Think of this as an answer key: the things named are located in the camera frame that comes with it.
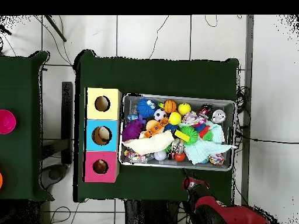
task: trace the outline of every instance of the tennis ball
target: tennis ball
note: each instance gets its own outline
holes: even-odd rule
[[[182,103],[179,105],[178,110],[180,115],[185,115],[186,113],[191,111],[191,106],[188,103]]]
[[[174,111],[169,116],[169,120],[168,121],[172,125],[177,125],[177,124],[179,124],[181,122],[181,120],[182,120],[181,115],[179,113],[177,113],[177,112]]]

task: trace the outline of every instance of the dark green tabletop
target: dark green tabletop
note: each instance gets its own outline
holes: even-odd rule
[[[84,88],[115,88],[122,93],[144,93],[236,101],[238,60],[165,61],[98,58],[91,50],[78,54],[76,75],[74,200],[126,198],[140,200],[187,200],[182,190],[182,169],[120,166],[115,183],[82,182],[84,144]],[[210,183],[220,201],[231,204],[230,171],[187,170]]]
[[[48,52],[29,58],[0,57],[0,109],[17,121],[9,134],[0,135],[0,199],[50,200],[39,183],[41,166],[40,70]]]

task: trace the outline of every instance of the orange basketball toy ball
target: orange basketball toy ball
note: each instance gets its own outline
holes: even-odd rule
[[[164,111],[166,111],[167,113],[172,113],[175,110],[176,110],[176,103],[173,100],[167,100],[164,103]]]

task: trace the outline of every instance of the yellow sponge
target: yellow sponge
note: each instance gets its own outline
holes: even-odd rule
[[[189,142],[190,136],[187,136],[187,135],[184,134],[182,131],[178,131],[178,130],[176,130],[176,131],[175,131],[175,135],[176,135],[178,138],[184,140],[185,142]]]

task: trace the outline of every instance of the orange object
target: orange object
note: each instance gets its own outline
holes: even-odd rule
[[[0,173],[0,188],[2,187],[2,184],[3,184],[3,177],[2,174]]]
[[[151,136],[157,134],[157,132],[160,131],[167,124],[168,124],[168,118],[165,117],[165,118],[161,119],[159,122],[157,122],[155,124],[155,126],[153,126],[151,129],[149,129],[148,131],[146,131],[144,133],[144,136],[146,138],[150,138]]]
[[[203,138],[203,136],[205,136],[205,134],[208,132],[208,129],[210,128],[209,125],[206,125],[200,132],[199,132],[199,136],[200,138]]]
[[[164,103],[164,111],[166,111],[167,113],[172,113],[175,110],[176,110],[176,103],[173,100],[167,100]]]

